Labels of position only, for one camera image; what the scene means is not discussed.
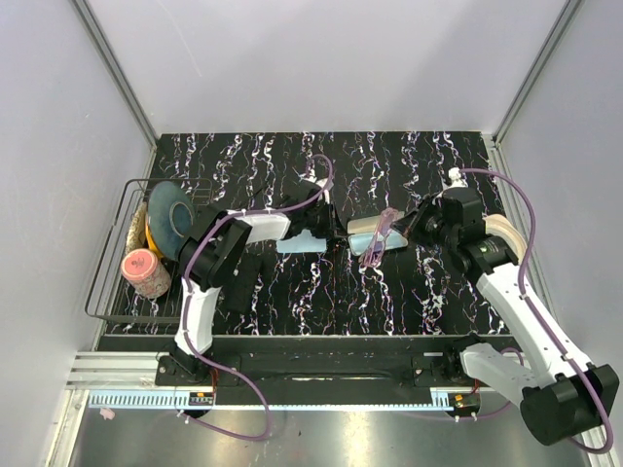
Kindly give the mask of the red thin sunglasses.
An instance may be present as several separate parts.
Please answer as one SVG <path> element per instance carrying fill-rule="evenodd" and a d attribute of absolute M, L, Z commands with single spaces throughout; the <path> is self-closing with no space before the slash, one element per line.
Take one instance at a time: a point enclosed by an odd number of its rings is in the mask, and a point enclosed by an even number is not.
<path fill-rule="evenodd" d="M 372 235 L 373 241 L 368 249 L 360 256 L 359 263 L 364 268 L 376 268 L 382 261 L 386 251 L 385 242 L 393 232 L 391 225 L 398 220 L 400 212 L 395 208 L 387 208 L 381 214 Z"/>

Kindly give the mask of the black glasses case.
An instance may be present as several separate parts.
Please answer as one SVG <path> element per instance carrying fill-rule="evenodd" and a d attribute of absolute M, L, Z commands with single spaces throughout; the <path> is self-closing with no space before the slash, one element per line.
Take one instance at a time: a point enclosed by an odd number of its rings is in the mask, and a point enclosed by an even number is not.
<path fill-rule="evenodd" d="M 250 311 L 255 286 L 261 275 L 263 260 L 256 254 L 244 254 L 240 259 L 232 281 L 224 287 L 223 306 L 231 313 L 245 314 Z"/>

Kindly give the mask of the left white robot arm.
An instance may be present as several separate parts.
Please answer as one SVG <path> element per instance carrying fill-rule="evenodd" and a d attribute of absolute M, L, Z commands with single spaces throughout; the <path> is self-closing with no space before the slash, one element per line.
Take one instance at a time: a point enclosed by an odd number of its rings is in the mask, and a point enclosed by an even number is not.
<path fill-rule="evenodd" d="M 205 353 L 213 343 L 212 325 L 222 288 L 231 282 L 244 249 L 266 241 L 301 240 L 304 252 L 333 235 L 335 225 L 329 179 L 305 179 L 279 207 L 224 210 L 209 205 L 184 237 L 177 254 L 183 305 L 170 358 L 176 373 L 191 385 L 209 376 Z"/>

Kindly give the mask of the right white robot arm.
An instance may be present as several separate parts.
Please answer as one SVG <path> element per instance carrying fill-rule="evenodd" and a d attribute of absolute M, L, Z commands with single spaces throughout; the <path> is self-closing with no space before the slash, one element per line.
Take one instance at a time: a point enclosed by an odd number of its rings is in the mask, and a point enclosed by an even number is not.
<path fill-rule="evenodd" d="M 516 406 L 531 434 L 544 446 L 602 427 L 619 387 L 609 365 L 596 366 L 553 319 L 522 274 L 520 257 L 506 235 L 487 226 L 480 196 L 450 188 L 426 197 L 393 224 L 409 242 L 438 247 L 456 270 L 494 308 L 529 364 L 503 356 L 475 336 L 461 338 L 442 361 L 453 385 L 476 379 Z"/>

